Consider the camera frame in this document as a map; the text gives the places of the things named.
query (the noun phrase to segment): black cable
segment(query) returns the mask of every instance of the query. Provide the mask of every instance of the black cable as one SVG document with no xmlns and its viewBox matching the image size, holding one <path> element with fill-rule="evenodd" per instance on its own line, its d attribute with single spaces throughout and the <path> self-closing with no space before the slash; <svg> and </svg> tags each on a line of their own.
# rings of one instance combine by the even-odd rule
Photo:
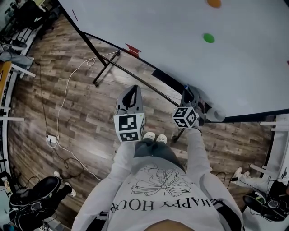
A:
<svg viewBox="0 0 289 231">
<path fill-rule="evenodd" d="M 45 119 L 45 126 L 46 126 L 46 137 L 48 136 L 48 128 L 47 128 L 47 120 L 46 120 L 46 114 L 45 114 L 45 109 L 44 109 L 44 102 L 43 102 L 43 92 L 42 92 L 42 78 L 41 78 L 41 73 L 42 73 L 42 69 L 41 69 L 41 65 L 40 63 L 38 63 L 39 67 L 40 67 L 40 90 L 41 90 L 41 101 L 42 101 L 42 108 L 43 108 L 43 114 L 44 114 L 44 119 Z"/>
<path fill-rule="evenodd" d="M 272 223 L 275 222 L 275 221 L 271 221 L 271 220 L 269 220 L 268 218 L 262 216 L 261 214 L 253 213 L 253 212 L 251 211 L 251 209 L 249 210 L 249 212 L 250 212 L 250 214 L 252 214 L 252 215 L 254 215 L 254 216 L 260 216 L 260 217 L 264 218 L 265 220 L 267 220 L 267 221 L 269 221 L 269 222 L 272 222 Z"/>
<path fill-rule="evenodd" d="M 273 198 L 270 196 L 270 190 L 269 190 L 269 182 L 270 181 L 275 181 L 275 180 L 271 180 L 271 176 L 268 176 L 268 184 L 267 184 L 267 190 L 268 190 L 268 195 L 269 195 L 269 197 L 270 197 L 270 200 L 268 201 L 268 203 L 270 202 L 270 201 L 273 201 Z M 280 200 L 280 202 L 277 202 L 278 204 L 276 205 L 276 208 L 279 208 L 279 209 L 281 209 L 283 212 L 284 212 L 284 210 L 285 209 L 283 209 L 283 208 L 281 208 L 281 202 L 284 202 L 285 204 L 286 204 L 286 210 L 288 210 L 288 206 L 287 206 L 287 203 L 285 202 L 285 201 L 283 201 L 283 200 Z"/>
<path fill-rule="evenodd" d="M 223 184 L 225 184 L 225 180 L 226 180 L 226 173 L 224 172 L 224 171 L 221 171 L 221 172 L 218 172 L 217 174 L 216 174 L 216 176 L 218 176 L 220 173 L 224 173 L 224 180 L 223 180 Z"/>
<path fill-rule="evenodd" d="M 11 37 L 11 38 L 21 38 L 20 39 L 20 42 L 22 41 L 22 39 L 24 39 L 24 42 L 25 42 L 25 38 L 23 38 L 23 37 Z"/>
<path fill-rule="evenodd" d="M 253 189 L 255 189 L 255 190 L 257 190 L 257 191 L 259 191 L 259 192 L 261 192 L 261 193 L 263 193 L 263 194 L 266 194 L 266 195 L 269 195 L 269 194 L 267 194 L 267 193 L 264 193 L 264 192 L 262 192 L 261 190 L 259 190 L 259 189 L 256 189 L 255 187 L 253 187 L 252 185 L 249 185 L 249 184 L 247 184 L 247 183 L 245 183 L 245 182 L 243 182 L 243 181 L 241 181 L 241 180 L 239 180 L 239 179 L 237 179 L 238 181 L 240 181 L 240 182 L 242 182 L 243 184 L 246 184 L 246 185 L 248 185 L 248 186 L 250 186 L 250 187 L 252 187 Z"/>
<path fill-rule="evenodd" d="M 19 217 L 22 217 L 22 216 L 24 216 L 23 214 L 20 214 L 19 216 L 17 216 L 17 217 L 14 217 L 8 224 L 10 224 L 11 222 L 13 222 L 16 218 L 19 218 Z"/>
<path fill-rule="evenodd" d="M 57 211 L 55 210 L 55 208 L 53 208 L 54 209 L 54 213 L 56 214 L 56 216 L 55 216 L 55 218 L 53 218 L 51 221 L 49 221 L 49 222 L 52 222 L 52 221 L 54 221 L 57 217 L 58 217 L 58 214 L 57 214 Z"/>
<path fill-rule="evenodd" d="M 21 189 L 26 189 L 26 188 L 28 188 L 28 184 L 29 184 L 29 182 L 30 182 L 30 180 L 31 180 L 32 178 L 37 178 L 37 179 L 38 179 L 38 183 L 39 183 L 39 181 L 40 181 L 39 177 L 38 177 L 38 176 L 32 176 L 32 177 L 30 177 L 30 178 L 28 179 L 26 185 L 25 185 L 23 188 L 21 188 Z"/>
<path fill-rule="evenodd" d="M 231 183 L 231 181 L 232 181 L 232 179 L 233 179 L 233 176 L 231 177 L 231 179 L 230 179 L 230 181 L 229 181 L 229 184 L 228 184 L 228 186 L 227 186 L 227 189 L 229 188 L 229 186 L 230 186 L 230 183 Z"/>
<path fill-rule="evenodd" d="M 77 161 L 77 162 L 79 163 L 79 161 L 78 161 L 77 159 L 72 158 L 72 157 L 69 157 L 69 158 L 67 158 L 67 159 L 62 158 L 62 157 L 57 153 L 57 151 L 55 150 L 55 148 L 52 146 L 51 141 L 49 141 L 49 143 L 50 143 L 50 146 L 53 148 L 54 152 L 56 153 L 56 155 L 57 155 L 61 160 L 63 160 L 64 166 L 65 166 L 66 169 L 69 169 L 69 165 L 68 165 L 68 162 L 67 162 L 67 161 L 70 160 L 70 159 L 71 159 L 71 160 L 74 160 L 74 161 Z M 67 180 L 67 179 L 76 178 L 76 177 L 80 176 L 80 175 L 84 172 L 84 168 L 83 168 L 82 165 L 81 165 L 81 167 L 82 167 L 82 171 L 81 171 L 79 174 L 77 174 L 77 175 L 75 175 L 75 176 L 70 175 L 70 176 L 64 177 L 64 178 L 62 178 L 62 179 L 63 179 L 63 180 Z"/>
</svg>

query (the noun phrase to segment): power outlet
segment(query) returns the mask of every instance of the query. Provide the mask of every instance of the power outlet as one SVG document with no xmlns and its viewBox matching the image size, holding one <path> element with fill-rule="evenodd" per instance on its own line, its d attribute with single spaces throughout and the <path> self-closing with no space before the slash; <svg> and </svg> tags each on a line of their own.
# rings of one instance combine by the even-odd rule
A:
<svg viewBox="0 0 289 231">
<path fill-rule="evenodd" d="M 46 136 L 46 143 L 49 145 L 49 146 L 55 146 L 56 143 L 57 143 L 57 138 L 56 136 L 54 135 L 47 135 Z"/>
</svg>

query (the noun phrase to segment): white cable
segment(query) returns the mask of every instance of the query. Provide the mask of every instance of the white cable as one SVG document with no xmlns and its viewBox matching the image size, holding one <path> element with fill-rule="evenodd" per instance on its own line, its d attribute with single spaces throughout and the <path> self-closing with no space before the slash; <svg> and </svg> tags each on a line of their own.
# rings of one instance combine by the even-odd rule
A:
<svg viewBox="0 0 289 231">
<path fill-rule="evenodd" d="M 116 51 L 116 52 L 109 53 L 109 54 L 106 54 L 106 55 L 103 55 L 103 56 L 111 55 L 111 54 L 114 54 L 114 53 L 117 53 L 117 51 Z M 66 84 L 66 88 L 65 88 L 63 103 L 62 103 L 62 105 L 61 105 L 61 107 L 60 107 L 60 109 L 59 109 L 59 111 L 58 111 L 58 113 L 57 113 L 57 136 L 56 136 L 57 142 L 56 142 L 56 145 L 55 145 L 54 147 L 53 147 L 53 146 L 50 146 L 50 145 L 48 145 L 48 146 L 51 147 L 51 148 L 56 148 L 56 146 L 58 145 L 61 149 L 66 150 L 67 152 L 70 152 L 70 153 L 74 156 L 74 158 L 75 158 L 90 174 L 92 174 L 96 179 L 98 179 L 98 180 L 101 181 L 101 179 L 99 179 L 95 174 L 93 174 L 91 171 L 88 170 L 88 168 L 73 154 L 72 151 L 70 151 L 70 150 L 62 147 L 62 146 L 59 144 L 59 125 L 58 125 L 59 113 L 60 113 L 60 111 L 61 111 L 61 109 L 62 109 L 62 107 L 63 107 L 63 105 L 64 105 L 64 103 L 65 103 L 67 88 L 68 88 L 68 84 L 69 84 L 69 81 L 70 81 L 72 75 L 73 75 L 73 74 L 82 66 L 82 64 L 85 63 L 85 62 L 86 62 L 86 65 L 89 66 L 89 67 L 92 66 L 92 65 L 94 65 L 94 63 L 95 63 L 95 58 L 97 58 L 97 57 L 93 57 L 93 58 L 91 58 L 91 59 L 88 59 L 88 60 L 83 61 L 83 62 L 79 65 L 79 67 L 78 67 L 74 72 L 71 73 L 70 77 L 68 78 L 67 84 Z"/>
</svg>

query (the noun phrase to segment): white sweatshirt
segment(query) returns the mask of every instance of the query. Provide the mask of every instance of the white sweatshirt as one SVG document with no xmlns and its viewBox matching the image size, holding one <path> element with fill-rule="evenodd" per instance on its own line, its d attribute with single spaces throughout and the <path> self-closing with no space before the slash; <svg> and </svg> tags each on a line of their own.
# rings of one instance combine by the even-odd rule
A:
<svg viewBox="0 0 289 231">
<path fill-rule="evenodd" d="M 103 231 L 143 231 L 163 220 L 196 231 L 230 231 L 209 199 L 226 204 L 241 223 L 242 213 L 229 191 L 211 174 L 201 133 L 188 133 L 186 173 L 159 157 L 134 158 L 135 145 L 122 143 L 110 174 L 90 193 L 72 226 L 85 231 L 101 212 L 109 212 Z"/>
<path fill-rule="evenodd" d="M 217 210 L 182 169 L 158 157 L 136 160 L 113 200 L 107 231 L 143 231 L 162 220 L 196 231 L 224 230 Z"/>
</svg>

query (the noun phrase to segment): gray shorts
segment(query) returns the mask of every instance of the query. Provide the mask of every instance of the gray shorts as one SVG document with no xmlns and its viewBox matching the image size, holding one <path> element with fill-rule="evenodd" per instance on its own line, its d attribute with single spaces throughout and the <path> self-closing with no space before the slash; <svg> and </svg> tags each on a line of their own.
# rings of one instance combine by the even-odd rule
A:
<svg viewBox="0 0 289 231">
<path fill-rule="evenodd" d="M 152 139 L 145 138 L 135 145 L 134 157 L 160 157 L 185 171 L 175 153 L 164 142 L 153 142 Z"/>
</svg>

